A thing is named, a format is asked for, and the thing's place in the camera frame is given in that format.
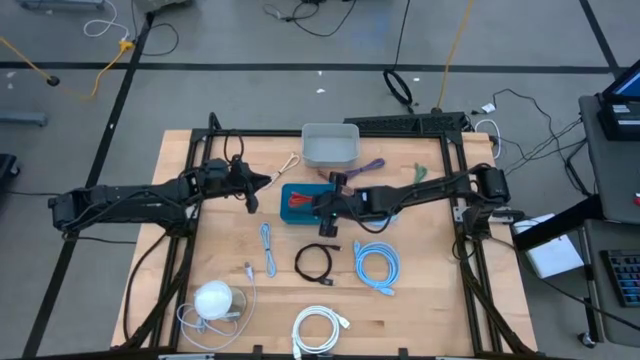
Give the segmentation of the grey cart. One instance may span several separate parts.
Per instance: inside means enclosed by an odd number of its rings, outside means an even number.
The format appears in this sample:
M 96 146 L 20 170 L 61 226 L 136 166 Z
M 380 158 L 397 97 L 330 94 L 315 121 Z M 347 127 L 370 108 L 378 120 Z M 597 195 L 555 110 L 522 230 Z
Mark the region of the grey cart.
M 586 221 L 583 231 L 594 272 L 596 305 L 638 327 L 634 330 L 604 317 L 604 338 L 640 348 L 640 306 L 620 305 L 602 256 L 604 250 L 640 250 L 640 205 L 635 203 L 640 194 L 640 142 L 606 138 L 598 118 L 597 97 L 580 97 L 579 107 L 604 216 Z

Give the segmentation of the white dome-shaped device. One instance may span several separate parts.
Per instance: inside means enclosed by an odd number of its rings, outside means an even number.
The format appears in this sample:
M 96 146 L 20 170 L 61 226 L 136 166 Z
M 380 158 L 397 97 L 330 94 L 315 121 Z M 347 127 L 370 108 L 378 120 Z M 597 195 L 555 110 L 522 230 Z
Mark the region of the white dome-shaped device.
M 231 288 L 220 280 L 210 281 L 194 293 L 194 307 L 200 318 L 217 320 L 225 317 L 233 301 Z

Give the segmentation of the black keyboard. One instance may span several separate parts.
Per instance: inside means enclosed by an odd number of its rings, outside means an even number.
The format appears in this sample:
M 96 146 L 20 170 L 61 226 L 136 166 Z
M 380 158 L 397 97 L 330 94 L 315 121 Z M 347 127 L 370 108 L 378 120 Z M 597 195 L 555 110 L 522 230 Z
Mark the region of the black keyboard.
M 622 307 L 640 307 L 640 249 L 601 250 L 609 282 Z

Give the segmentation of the round transparent disc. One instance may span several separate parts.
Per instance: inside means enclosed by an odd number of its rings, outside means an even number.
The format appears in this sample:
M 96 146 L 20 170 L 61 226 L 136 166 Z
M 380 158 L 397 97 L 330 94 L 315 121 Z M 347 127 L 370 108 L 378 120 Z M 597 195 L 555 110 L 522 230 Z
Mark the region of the round transparent disc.
M 237 287 L 231 287 L 230 290 L 232 300 L 226 318 L 229 322 L 239 321 L 247 308 L 247 298 L 245 293 Z

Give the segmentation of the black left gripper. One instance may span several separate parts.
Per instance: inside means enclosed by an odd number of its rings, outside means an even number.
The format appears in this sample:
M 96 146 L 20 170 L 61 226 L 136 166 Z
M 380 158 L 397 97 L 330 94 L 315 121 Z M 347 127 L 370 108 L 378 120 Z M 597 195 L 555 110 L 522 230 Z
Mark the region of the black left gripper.
M 240 155 L 233 155 L 230 161 L 228 181 L 233 187 L 233 196 L 237 200 L 245 200 L 248 213 L 254 214 L 259 206 L 259 200 L 254 190 L 268 186 L 272 182 L 272 177 L 252 172 Z

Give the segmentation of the grey plastic bin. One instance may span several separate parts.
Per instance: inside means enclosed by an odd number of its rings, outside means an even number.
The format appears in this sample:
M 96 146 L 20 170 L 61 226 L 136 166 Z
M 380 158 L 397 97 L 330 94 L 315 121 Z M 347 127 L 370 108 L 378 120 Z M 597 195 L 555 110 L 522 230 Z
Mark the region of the grey plastic bin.
M 360 132 L 354 124 L 308 123 L 301 129 L 301 140 L 308 167 L 349 167 L 360 156 Z

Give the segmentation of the teal plastic bin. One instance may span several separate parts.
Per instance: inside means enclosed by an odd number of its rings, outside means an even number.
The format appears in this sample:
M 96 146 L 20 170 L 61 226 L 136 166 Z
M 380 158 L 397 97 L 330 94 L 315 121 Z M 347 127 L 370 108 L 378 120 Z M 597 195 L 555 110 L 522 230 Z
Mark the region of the teal plastic bin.
M 294 193 L 313 197 L 327 191 L 333 191 L 333 184 L 288 183 L 282 187 L 280 218 L 288 225 L 319 225 L 321 219 L 312 214 L 312 205 L 305 203 L 292 206 L 289 199 Z

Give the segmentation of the white box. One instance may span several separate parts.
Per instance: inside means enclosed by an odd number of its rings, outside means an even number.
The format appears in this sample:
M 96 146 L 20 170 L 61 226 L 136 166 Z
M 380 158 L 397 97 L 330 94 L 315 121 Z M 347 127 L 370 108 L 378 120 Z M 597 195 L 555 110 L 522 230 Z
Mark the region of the white box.
M 554 238 L 524 252 L 536 275 L 549 278 L 584 266 L 584 261 L 567 235 Z

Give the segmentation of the black perforated panel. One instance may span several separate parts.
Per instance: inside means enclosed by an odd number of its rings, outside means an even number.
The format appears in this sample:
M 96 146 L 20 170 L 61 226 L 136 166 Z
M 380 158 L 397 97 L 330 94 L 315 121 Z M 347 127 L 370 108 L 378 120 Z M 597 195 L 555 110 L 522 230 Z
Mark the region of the black perforated panel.
M 463 112 L 447 112 L 345 118 L 343 123 L 365 132 L 431 134 L 460 132 L 467 120 Z

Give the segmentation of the grey floor bar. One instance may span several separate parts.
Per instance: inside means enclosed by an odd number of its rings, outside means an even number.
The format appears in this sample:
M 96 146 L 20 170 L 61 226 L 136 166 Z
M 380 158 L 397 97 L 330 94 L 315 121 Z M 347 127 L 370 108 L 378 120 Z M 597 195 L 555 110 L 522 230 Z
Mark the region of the grey floor bar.
M 43 112 L 0 110 L 0 123 L 31 124 L 44 127 L 48 124 L 48 118 Z

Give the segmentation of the black laptop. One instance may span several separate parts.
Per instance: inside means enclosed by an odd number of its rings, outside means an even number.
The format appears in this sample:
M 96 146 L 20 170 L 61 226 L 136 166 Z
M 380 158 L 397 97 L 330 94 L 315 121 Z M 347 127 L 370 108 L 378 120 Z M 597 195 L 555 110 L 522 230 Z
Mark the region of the black laptop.
M 640 59 L 598 94 L 598 119 L 611 141 L 640 142 Z

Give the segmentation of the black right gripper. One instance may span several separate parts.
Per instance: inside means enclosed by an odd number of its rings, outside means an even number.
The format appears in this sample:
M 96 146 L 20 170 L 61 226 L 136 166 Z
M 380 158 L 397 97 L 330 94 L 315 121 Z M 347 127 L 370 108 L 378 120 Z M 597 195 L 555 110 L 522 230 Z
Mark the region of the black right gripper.
M 321 237 L 336 237 L 338 227 L 336 220 L 330 218 L 346 218 L 371 222 L 376 220 L 376 213 L 372 210 L 373 188 L 356 188 L 353 195 L 348 193 L 348 176 L 341 172 L 331 172 L 329 182 L 334 190 L 325 191 L 312 196 L 312 214 L 321 221 L 319 235 Z

